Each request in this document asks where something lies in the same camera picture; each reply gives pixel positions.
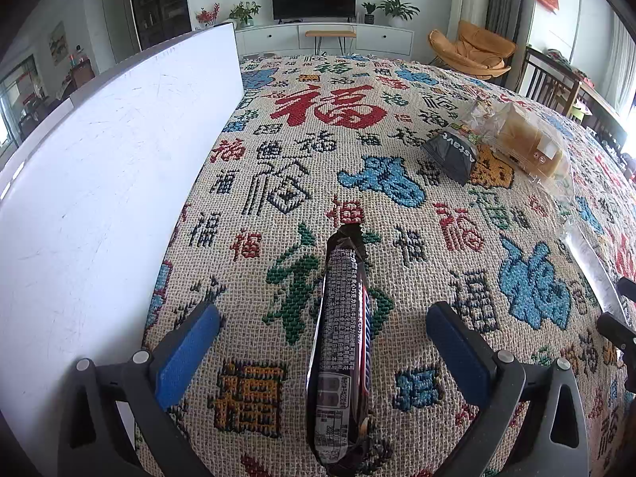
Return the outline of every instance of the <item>white flower pot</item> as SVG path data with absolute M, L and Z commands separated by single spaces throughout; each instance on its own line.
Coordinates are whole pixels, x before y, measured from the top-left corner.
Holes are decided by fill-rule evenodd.
M 402 16 L 391 16 L 389 18 L 389 27 L 406 28 L 408 22 Z

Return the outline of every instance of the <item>patterned tablecloth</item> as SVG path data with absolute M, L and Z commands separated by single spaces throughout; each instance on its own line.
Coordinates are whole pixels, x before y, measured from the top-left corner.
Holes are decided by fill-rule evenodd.
M 304 382 L 326 240 L 358 222 L 374 302 L 374 448 L 362 472 L 428 476 L 475 417 L 425 334 L 427 307 L 446 300 L 495 350 L 542 365 L 570 360 L 592 475 L 601 475 L 633 396 L 595 330 L 599 305 L 557 239 L 566 211 L 487 149 L 465 187 L 420 149 L 476 97 L 539 114 L 568 140 L 576 221 L 614 278 L 635 278 L 636 194 L 594 139 L 533 101 L 418 63 L 295 56 L 246 60 L 242 70 L 245 96 L 177 220 L 144 340 L 154 348 L 202 299 L 225 318 L 170 410 L 212 473 L 325 475 L 305 441 Z M 138 446 L 159 475 L 139 433 Z

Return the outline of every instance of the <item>cabinet drawer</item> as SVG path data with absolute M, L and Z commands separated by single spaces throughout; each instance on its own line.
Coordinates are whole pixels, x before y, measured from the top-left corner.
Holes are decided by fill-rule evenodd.
M 357 27 L 357 47 L 392 54 L 411 55 L 413 33 L 399 28 Z
M 243 36 L 246 54 L 276 50 L 297 50 L 298 27 L 268 27 L 237 32 Z

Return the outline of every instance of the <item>black snack package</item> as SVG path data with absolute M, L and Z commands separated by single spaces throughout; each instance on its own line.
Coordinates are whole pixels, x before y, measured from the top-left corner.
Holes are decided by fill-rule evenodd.
M 307 372 L 307 442 L 328 475 L 353 477 L 370 448 L 371 311 L 359 224 L 327 241 Z
M 475 162 L 481 129 L 491 116 L 488 104 L 479 98 L 470 104 L 457 123 L 444 127 L 422 145 L 441 170 L 460 185 L 468 183 Z

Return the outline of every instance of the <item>plastic bread bag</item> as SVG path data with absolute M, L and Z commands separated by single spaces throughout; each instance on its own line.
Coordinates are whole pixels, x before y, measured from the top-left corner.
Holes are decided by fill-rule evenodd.
M 479 135 L 491 108 L 480 99 L 473 101 L 457 122 L 441 129 L 421 149 L 451 179 L 465 185 L 477 161 Z
M 570 207 L 574 179 L 567 142 L 552 124 L 511 102 L 490 117 L 481 132 L 483 143 L 539 182 L 560 207 Z
M 327 241 L 306 382 L 307 443 L 328 475 L 353 477 L 370 449 L 371 312 L 359 224 Z

